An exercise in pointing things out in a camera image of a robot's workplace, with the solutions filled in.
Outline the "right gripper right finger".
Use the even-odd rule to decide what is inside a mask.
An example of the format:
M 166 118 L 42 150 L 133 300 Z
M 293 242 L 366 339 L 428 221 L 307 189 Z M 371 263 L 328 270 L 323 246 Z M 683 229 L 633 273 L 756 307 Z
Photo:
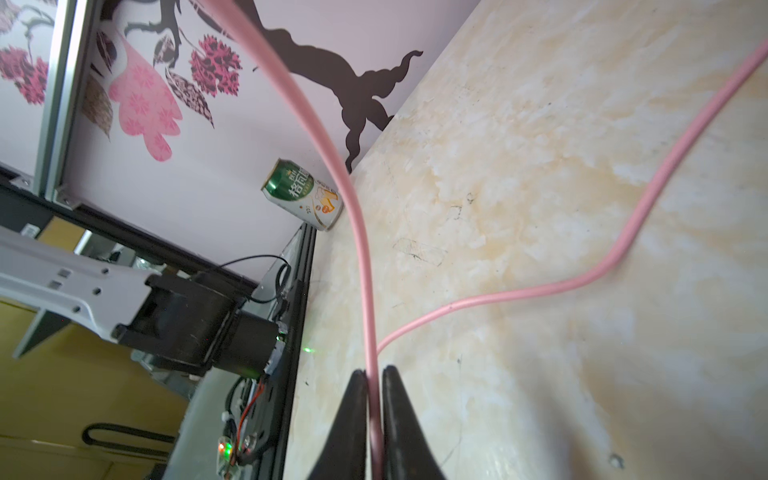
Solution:
M 445 480 L 436 462 L 398 369 L 383 371 L 384 479 Z

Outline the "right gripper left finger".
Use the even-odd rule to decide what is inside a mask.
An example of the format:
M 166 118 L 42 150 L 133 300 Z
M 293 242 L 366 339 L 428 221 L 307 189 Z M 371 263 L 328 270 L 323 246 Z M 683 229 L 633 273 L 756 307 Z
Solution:
M 367 418 L 367 377 L 363 370 L 355 370 L 308 479 L 365 478 Z

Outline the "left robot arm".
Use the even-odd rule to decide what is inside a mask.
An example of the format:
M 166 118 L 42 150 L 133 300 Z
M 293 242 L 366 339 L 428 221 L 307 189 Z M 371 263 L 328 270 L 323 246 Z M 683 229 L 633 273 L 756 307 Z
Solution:
M 245 311 L 242 296 L 100 262 L 7 228 L 1 230 L 1 294 L 192 375 L 212 368 L 251 379 L 270 375 L 285 349 L 279 325 Z

